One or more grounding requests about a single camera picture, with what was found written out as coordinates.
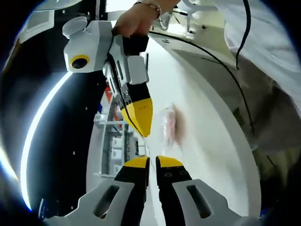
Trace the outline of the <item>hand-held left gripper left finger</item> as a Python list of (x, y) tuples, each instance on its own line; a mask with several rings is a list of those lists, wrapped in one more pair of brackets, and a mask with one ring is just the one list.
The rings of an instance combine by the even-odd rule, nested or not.
[(127, 161), (114, 179), (79, 198), (69, 214), (46, 220), (47, 226), (138, 226), (146, 202), (150, 159)]

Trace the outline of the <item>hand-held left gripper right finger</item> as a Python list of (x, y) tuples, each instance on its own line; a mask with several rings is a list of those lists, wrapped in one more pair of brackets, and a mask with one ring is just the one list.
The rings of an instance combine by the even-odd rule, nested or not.
[(183, 164), (156, 157), (159, 200), (168, 226), (252, 226), (228, 207), (224, 196), (200, 179), (192, 179)]

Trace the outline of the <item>person's right hand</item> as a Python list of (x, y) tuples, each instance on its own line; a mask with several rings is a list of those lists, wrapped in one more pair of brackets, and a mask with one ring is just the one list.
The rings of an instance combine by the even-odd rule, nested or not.
[(113, 35), (131, 37), (133, 35), (145, 36), (149, 33), (152, 23), (159, 17), (159, 12), (145, 3), (134, 4), (123, 13), (112, 29)]

